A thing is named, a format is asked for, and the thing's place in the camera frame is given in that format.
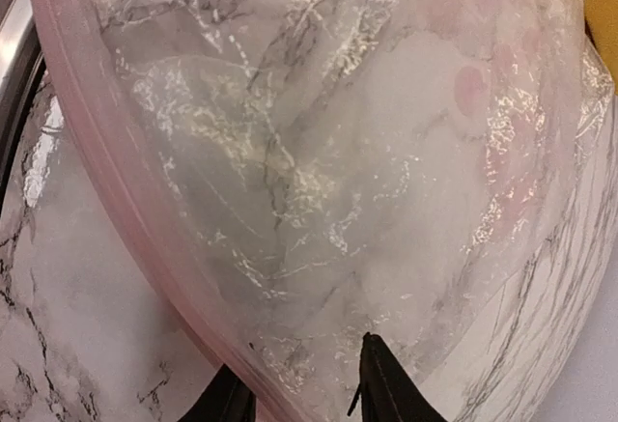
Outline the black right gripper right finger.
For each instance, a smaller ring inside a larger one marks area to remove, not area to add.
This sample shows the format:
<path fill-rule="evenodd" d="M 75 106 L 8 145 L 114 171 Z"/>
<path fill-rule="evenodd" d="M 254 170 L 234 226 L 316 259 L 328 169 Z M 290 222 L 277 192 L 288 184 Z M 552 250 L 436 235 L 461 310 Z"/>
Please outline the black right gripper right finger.
<path fill-rule="evenodd" d="M 446 422 L 427 401 L 384 340 L 367 332 L 363 336 L 359 385 L 347 416 L 361 404 L 363 421 Z"/>

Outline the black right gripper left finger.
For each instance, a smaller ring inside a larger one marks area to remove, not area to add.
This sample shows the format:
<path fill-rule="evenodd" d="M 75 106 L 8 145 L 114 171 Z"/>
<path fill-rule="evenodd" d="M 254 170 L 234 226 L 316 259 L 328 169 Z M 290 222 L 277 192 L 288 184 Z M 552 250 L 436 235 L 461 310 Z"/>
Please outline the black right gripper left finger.
<path fill-rule="evenodd" d="M 228 367 L 222 366 L 179 422 L 255 422 L 256 396 Z"/>

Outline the clear zip top bag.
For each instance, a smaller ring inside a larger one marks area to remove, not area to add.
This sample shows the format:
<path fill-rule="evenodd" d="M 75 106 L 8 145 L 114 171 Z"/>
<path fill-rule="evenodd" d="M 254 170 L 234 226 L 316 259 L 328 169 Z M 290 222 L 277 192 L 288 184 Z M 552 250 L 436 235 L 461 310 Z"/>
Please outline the clear zip top bag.
<path fill-rule="evenodd" d="M 33 0 L 139 267 L 266 421 L 528 421 L 617 229 L 591 0 Z"/>

